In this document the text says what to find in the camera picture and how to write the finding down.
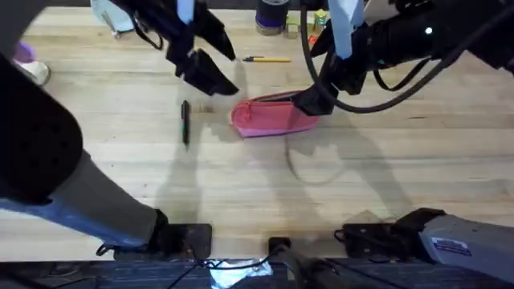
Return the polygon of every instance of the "purple object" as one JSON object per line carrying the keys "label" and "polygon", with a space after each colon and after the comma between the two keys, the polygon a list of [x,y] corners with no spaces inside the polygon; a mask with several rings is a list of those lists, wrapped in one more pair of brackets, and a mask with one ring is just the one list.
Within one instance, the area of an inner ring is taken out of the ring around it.
{"label": "purple object", "polygon": [[16,53],[13,57],[14,60],[21,63],[31,63],[35,61],[34,49],[26,43],[18,43],[16,46]]}

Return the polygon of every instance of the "black cable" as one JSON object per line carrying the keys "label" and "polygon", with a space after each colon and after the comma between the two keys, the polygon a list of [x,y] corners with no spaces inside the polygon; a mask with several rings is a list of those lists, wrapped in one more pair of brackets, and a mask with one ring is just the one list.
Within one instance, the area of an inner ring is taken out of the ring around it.
{"label": "black cable", "polygon": [[201,260],[198,258],[198,256],[196,255],[196,253],[194,252],[194,248],[192,246],[190,246],[189,244],[186,244],[186,246],[189,247],[190,249],[190,252],[191,254],[193,255],[193,259],[194,261],[196,262],[196,264],[202,268],[206,268],[206,269],[209,269],[209,270],[225,270],[225,271],[229,271],[229,270],[241,270],[241,269],[248,269],[248,268],[253,268],[253,267],[259,267],[261,265],[263,265],[264,263],[266,263],[272,256],[274,256],[275,254],[277,254],[280,250],[282,250],[282,248],[280,246],[276,247],[268,256],[266,256],[264,259],[262,259],[261,261],[257,262],[257,263],[252,263],[252,264],[248,264],[248,265],[245,265],[245,266],[239,266],[239,267],[218,267],[220,263],[218,263],[216,266],[208,266],[205,264],[205,262],[207,262],[208,264],[210,263],[210,265],[212,265],[212,262],[211,261],[206,261],[206,260]]}
{"label": "black cable", "polygon": [[368,274],[368,273],[366,273],[364,271],[352,268],[351,266],[348,266],[348,265],[346,265],[344,263],[338,262],[337,260],[334,260],[332,258],[328,258],[327,261],[332,262],[332,263],[334,263],[334,264],[336,264],[336,265],[338,265],[340,267],[343,267],[343,268],[345,268],[348,271],[352,271],[353,273],[357,273],[359,275],[365,276],[366,278],[378,281],[380,283],[384,283],[384,284],[387,284],[389,286],[396,287],[396,288],[399,288],[399,289],[409,289],[408,287],[405,287],[405,286],[400,285],[398,283],[394,283],[394,282],[391,282],[391,281],[389,281],[387,279],[380,278],[380,277],[378,277],[376,275],[371,275],[371,274]]}
{"label": "black cable", "polygon": [[426,64],[429,61],[430,59],[428,58],[418,62],[418,64],[416,64],[416,66],[412,68],[412,70],[406,75],[404,79],[402,79],[402,81],[400,81],[400,83],[391,88],[386,84],[386,82],[384,82],[384,79],[380,75],[380,71],[378,69],[375,69],[373,71],[373,75],[375,76],[375,80],[377,81],[378,85],[382,89],[387,90],[389,92],[397,92],[400,89],[404,88],[407,84],[409,84],[409,82],[426,66]]}
{"label": "black cable", "polygon": [[355,107],[349,104],[345,104],[340,100],[333,97],[330,92],[328,92],[327,88],[323,86],[320,81],[320,77],[317,75],[316,68],[314,67],[314,63],[312,62],[312,57],[310,56],[310,51],[308,48],[308,39],[307,39],[307,7],[302,6],[300,9],[300,33],[302,40],[302,48],[304,51],[305,62],[307,63],[307,68],[309,73],[311,74],[312,79],[314,80],[314,84],[316,86],[316,90],[328,101],[330,104],[337,106],[338,108],[344,109],[348,112],[353,113],[373,113],[373,112],[381,112],[386,109],[392,108],[393,106],[400,104],[404,100],[410,98],[414,93],[418,92],[421,88],[427,85],[435,76],[437,76],[443,69],[450,66],[460,55],[469,48],[470,45],[473,44],[474,41],[485,35],[490,31],[493,27],[497,26],[501,22],[503,22],[507,17],[511,16],[514,13],[514,4],[510,4],[505,9],[503,9],[500,13],[497,14],[494,18],[492,18],[489,22],[484,23],[480,28],[478,28],[475,32],[471,33],[464,41],[462,41],[453,51],[451,51],[445,58],[443,58],[437,65],[432,68],[423,78],[421,78],[416,84],[412,87],[404,91],[399,96],[393,98],[390,101],[387,101],[383,104],[375,105],[367,108]]}
{"label": "black cable", "polygon": [[171,289],[175,287],[175,285],[177,285],[182,279],[184,279],[184,277],[186,277],[189,273],[191,273],[192,270],[196,269],[197,267],[198,264],[194,264],[191,268],[184,271],[184,273],[178,276],[178,278],[176,278],[175,281],[173,281],[166,289]]}
{"label": "black cable", "polygon": [[54,287],[52,287],[52,289],[58,289],[58,288],[67,287],[67,286],[70,286],[72,284],[80,283],[80,282],[88,280],[88,279],[96,279],[96,277],[84,277],[84,278],[77,279],[77,280],[74,280],[74,281],[71,281],[71,282],[68,282],[68,283],[63,283],[63,284],[54,286]]}

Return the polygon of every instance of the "sticker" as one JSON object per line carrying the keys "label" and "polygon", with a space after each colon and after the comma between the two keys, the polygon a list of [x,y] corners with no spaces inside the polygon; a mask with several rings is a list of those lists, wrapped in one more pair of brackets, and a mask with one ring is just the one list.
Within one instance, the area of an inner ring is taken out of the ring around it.
{"label": "sticker", "polygon": [[465,242],[455,241],[447,238],[432,238],[435,249],[446,252],[471,256],[471,251]]}

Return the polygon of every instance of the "wooden tabletop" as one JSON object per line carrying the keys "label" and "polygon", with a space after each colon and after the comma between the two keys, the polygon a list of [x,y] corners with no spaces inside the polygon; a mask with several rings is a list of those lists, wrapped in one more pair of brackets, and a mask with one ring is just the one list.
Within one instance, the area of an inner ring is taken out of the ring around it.
{"label": "wooden tabletop", "polygon": [[[230,62],[198,40],[241,89],[209,97],[175,78],[163,52],[133,33],[115,40],[86,8],[49,8],[25,37],[50,66],[46,89],[77,118],[98,166],[171,222],[211,223],[213,257],[262,256],[267,239],[280,235],[309,254],[342,254],[332,232],[343,223],[398,218],[422,206],[514,226],[511,75],[464,55],[387,112],[335,110],[310,132],[243,140],[230,125],[234,104],[312,81],[299,39],[258,35],[254,11],[214,13],[238,57],[292,62]],[[411,67],[383,74],[397,83]],[[361,95],[340,96],[356,105],[390,97],[371,76]],[[187,153],[184,99],[194,112]],[[99,240],[31,216],[1,212],[0,236],[2,261],[98,259]]]}

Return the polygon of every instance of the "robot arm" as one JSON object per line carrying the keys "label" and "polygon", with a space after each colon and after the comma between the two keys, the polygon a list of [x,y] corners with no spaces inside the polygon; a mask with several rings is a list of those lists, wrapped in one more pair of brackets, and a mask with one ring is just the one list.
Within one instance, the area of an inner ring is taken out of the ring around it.
{"label": "robot arm", "polygon": [[[308,55],[309,72],[316,85],[296,97],[296,106],[311,116],[328,115],[334,105],[355,113],[378,112],[393,107],[412,96],[451,65],[464,50],[493,68],[514,72],[513,1],[485,0],[396,0],[399,15],[372,26],[358,27],[352,34],[350,57],[342,59],[334,51],[332,25],[316,41]],[[315,8],[304,4],[304,9]],[[327,53],[319,79],[314,75],[310,56]],[[422,59],[406,80],[389,89],[381,81],[379,70]],[[422,81],[388,103],[371,108],[355,108],[337,100],[338,90],[350,95],[361,93],[368,71],[373,71],[379,84],[388,90],[404,87],[429,60],[441,59]]]}

